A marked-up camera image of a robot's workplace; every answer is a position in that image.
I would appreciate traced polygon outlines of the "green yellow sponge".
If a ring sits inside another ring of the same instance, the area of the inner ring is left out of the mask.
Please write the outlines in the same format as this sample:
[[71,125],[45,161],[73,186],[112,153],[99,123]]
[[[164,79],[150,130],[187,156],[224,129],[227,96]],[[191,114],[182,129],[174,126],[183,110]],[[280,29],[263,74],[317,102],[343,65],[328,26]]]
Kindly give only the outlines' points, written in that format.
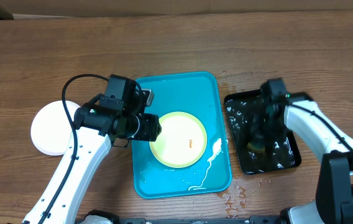
[[247,149],[256,153],[264,153],[265,144],[261,141],[251,141],[247,143]]

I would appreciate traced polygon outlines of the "light green plate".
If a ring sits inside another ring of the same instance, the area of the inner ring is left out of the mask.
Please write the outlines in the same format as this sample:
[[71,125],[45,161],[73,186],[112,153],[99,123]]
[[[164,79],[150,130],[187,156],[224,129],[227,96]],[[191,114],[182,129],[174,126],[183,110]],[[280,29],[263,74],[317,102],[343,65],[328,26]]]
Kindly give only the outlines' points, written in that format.
[[198,118],[176,111],[163,115],[159,121],[162,131],[149,146],[160,163],[184,168],[202,157],[207,146],[207,134]]

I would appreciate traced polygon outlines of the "white plate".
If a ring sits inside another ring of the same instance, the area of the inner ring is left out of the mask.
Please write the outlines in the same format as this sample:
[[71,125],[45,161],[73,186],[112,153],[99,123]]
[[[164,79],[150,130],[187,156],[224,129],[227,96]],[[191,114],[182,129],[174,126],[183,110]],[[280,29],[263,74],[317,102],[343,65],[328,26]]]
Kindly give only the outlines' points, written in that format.
[[46,155],[61,156],[65,153],[71,138],[71,126],[62,100],[47,104],[35,115],[30,137],[33,145]]

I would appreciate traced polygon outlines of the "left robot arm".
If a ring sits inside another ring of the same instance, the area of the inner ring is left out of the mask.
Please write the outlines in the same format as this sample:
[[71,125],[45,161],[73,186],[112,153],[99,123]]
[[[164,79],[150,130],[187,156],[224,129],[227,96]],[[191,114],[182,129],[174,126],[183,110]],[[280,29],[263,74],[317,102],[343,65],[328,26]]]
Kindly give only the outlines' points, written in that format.
[[61,156],[50,182],[24,223],[74,223],[87,188],[114,140],[154,141],[159,117],[94,103],[54,101],[36,115],[30,129],[34,146]]

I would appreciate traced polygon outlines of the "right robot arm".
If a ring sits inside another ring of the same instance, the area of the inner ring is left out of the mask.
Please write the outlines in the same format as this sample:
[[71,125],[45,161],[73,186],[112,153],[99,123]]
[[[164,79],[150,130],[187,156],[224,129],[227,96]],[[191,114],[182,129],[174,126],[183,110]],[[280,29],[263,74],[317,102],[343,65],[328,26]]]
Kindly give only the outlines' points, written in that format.
[[353,139],[305,92],[262,95],[262,105],[245,116],[248,145],[261,148],[291,131],[321,164],[315,200],[284,209],[277,222],[353,223]]

